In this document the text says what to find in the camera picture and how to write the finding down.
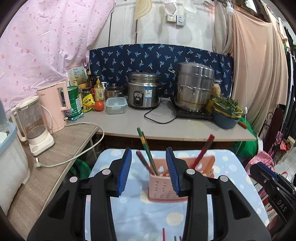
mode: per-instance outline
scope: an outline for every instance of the blue lid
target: blue lid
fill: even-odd
[[[7,138],[4,140],[4,142],[2,142],[0,144],[0,154],[8,147],[10,146],[11,142],[13,141],[13,139],[15,138],[16,134],[17,134],[17,127],[15,126],[15,124],[9,122],[10,125],[10,133],[7,136]]]
[[[111,97],[106,100],[106,107],[125,107],[128,103],[125,97]]]

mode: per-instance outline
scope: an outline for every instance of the rice cooker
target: rice cooker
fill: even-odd
[[[152,109],[159,101],[159,75],[151,72],[133,72],[128,84],[128,105]]]

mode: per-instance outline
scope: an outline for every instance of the gray countertop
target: gray countertop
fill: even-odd
[[[140,127],[147,139],[204,142],[210,134],[213,134],[215,142],[256,140],[248,130],[239,125],[226,130],[211,121],[181,118],[162,125],[144,118],[147,111],[127,107],[124,114],[110,115],[105,108],[101,112],[90,111],[77,122],[99,124],[104,129],[105,135],[120,137],[138,138],[137,127]],[[147,116],[159,122],[167,122],[174,118],[175,111],[170,100],[163,98],[160,106]]]
[[[52,165],[79,154],[98,130],[94,125],[67,126],[55,132],[55,144],[38,156],[40,162]],[[16,231],[27,240],[39,214],[53,198],[75,160],[52,168],[33,168],[35,157],[27,142],[23,148],[28,158],[30,178],[17,191],[8,211],[8,219]]]

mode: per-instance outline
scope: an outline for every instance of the tomato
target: tomato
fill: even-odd
[[[96,101],[96,103],[94,104],[94,109],[97,111],[102,111],[105,108],[104,102],[99,100]]]

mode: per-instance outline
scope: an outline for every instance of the blue polka dot tablecloth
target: blue polka dot tablecloth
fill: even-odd
[[[119,198],[111,198],[112,215],[118,241],[162,241],[162,228],[165,228],[166,241],[174,241],[174,236],[182,236],[186,217],[187,202],[156,203],[147,198],[149,173],[138,159],[137,150],[132,150],[132,163],[124,192]],[[146,160],[145,151],[141,151]],[[124,149],[103,151],[90,177],[108,168],[113,160],[122,157]],[[200,150],[174,151],[178,158],[198,156]],[[151,151],[153,158],[165,158],[165,151]],[[229,150],[208,150],[205,155],[214,155],[214,175],[226,175],[244,195],[257,212],[262,222],[269,223],[263,203],[246,174],[240,161]],[[90,200],[86,198],[85,239],[91,240]],[[208,240],[213,239],[213,206],[208,195]]]

